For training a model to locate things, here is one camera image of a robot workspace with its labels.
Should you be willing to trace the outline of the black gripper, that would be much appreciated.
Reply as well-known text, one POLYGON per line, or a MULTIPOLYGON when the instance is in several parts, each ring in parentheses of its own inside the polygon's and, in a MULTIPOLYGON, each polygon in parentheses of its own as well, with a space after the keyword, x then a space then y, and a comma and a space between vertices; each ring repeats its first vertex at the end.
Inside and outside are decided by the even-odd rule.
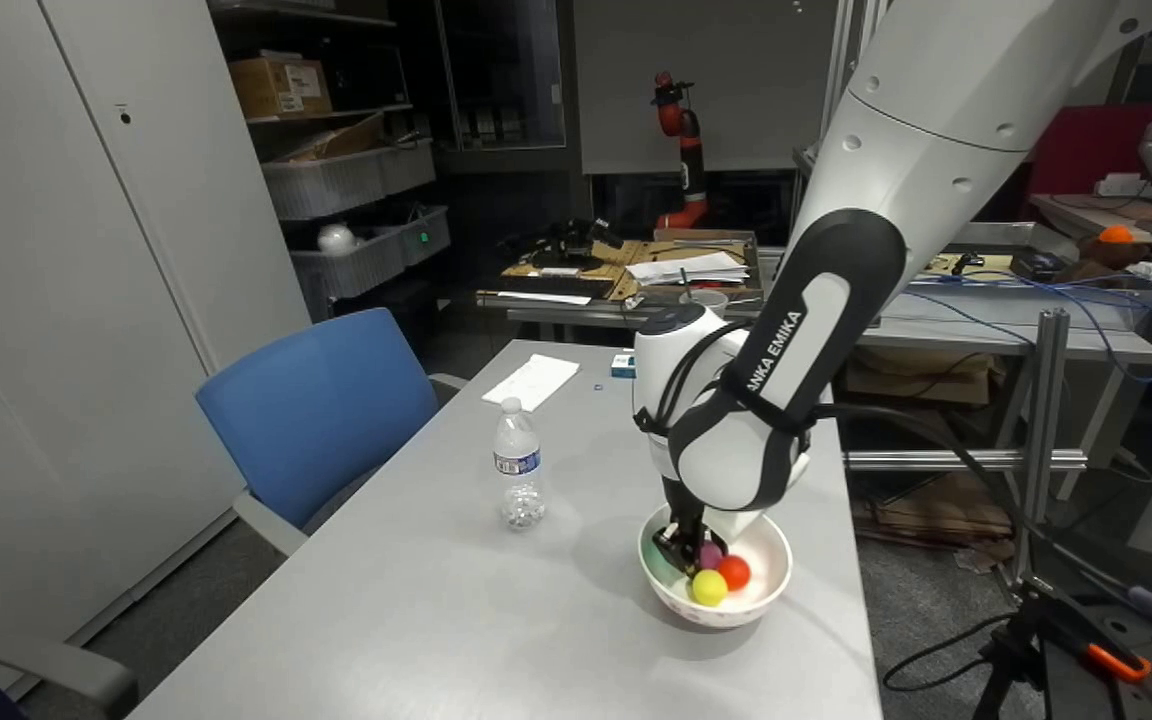
POLYGON ((705 523, 705 505, 679 484, 664 484, 667 502, 667 523, 656 533, 656 539, 671 553, 695 553, 705 539, 712 539, 712 528, 705 523))

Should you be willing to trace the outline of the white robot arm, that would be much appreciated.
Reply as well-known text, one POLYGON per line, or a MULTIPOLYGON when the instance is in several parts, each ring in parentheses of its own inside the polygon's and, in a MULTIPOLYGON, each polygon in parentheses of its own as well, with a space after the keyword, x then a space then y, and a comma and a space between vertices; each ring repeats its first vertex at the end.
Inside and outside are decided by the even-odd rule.
POLYGON ((752 325, 690 309, 636 337, 653 544, 692 563, 786 502, 820 397, 881 309, 1028 162, 1070 91, 1152 33, 1152 0, 896 0, 809 174, 752 325))

